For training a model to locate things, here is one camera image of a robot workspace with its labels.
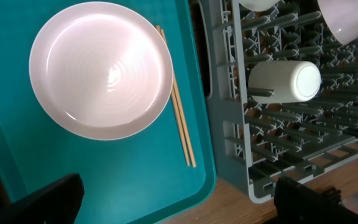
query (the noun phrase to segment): gray dish rack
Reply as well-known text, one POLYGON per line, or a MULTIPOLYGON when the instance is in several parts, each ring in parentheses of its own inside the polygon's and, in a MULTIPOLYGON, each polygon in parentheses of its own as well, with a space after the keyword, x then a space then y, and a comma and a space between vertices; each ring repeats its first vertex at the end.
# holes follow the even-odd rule
POLYGON ((255 203, 282 176, 305 183, 358 158, 358 39, 341 45, 316 1, 280 1, 255 13, 239 0, 199 0, 209 54, 207 97, 218 176, 255 203), (307 60, 321 69, 316 98, 261 105, 247 88, 263 61, 307 60))

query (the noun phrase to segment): white cup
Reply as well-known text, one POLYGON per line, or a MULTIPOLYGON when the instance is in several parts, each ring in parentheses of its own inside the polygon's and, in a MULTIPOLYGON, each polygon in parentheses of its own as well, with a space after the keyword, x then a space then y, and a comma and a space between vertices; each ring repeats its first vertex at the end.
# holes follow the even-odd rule
POLYGON ((279 1, 280 0, 239 0, 242 6, 255 12, 266 11, 279 1))
POLYGON ((358 0, 318 0, 330 31, 341 44, 358 38, 358 0))
POLYGON ((260 62, 248 79, 249 88, 274 90, 271 97, 252 96, 259 103, 295 103, 311 100, 319 91, 320 71, 301 61, 260 62))

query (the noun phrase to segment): wooden chopstick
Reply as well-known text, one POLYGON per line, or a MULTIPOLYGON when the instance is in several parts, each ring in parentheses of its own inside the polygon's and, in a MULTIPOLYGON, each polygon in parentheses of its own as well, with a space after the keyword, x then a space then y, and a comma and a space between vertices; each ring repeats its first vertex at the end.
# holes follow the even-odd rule
MULTIPOLYGON (((165 38, 164 30, 160 28, 160 26, 156 26, 158 32, 164 39, 165 43, 167 43, 167 39, 165 38)), ((191 146, 190 141, 190 135, 187 128, 186 118, 185 118, 185 112, 183 111, 183 105, 181 103, 181 98, 179 94, 179 88, 177 79, 175 77, 175 74, 173 75, 173 89, 172 89, 172 101, 173 101, 173 109, 175 110, 175 116, 177 118, 179 133, 180 133, 180 139, 183 146, 183 152, 185 153, 186 163, 189 166, 189 160, 188 160, 188 154, 189 152, 191 163, 193 167, 196 167, 196 159, 194 157, 193 147, 191 146)))

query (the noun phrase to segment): round plate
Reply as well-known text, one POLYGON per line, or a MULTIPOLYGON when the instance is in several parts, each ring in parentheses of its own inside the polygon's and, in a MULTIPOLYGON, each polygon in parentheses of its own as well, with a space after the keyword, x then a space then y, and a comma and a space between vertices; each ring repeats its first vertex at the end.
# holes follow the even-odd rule
POLYGON ((54 15, 34 40, 34 93, 63 128, 120 139, 145 129, 170 97, 173 66, 155 27, 138 13, 87 2, 54 15))

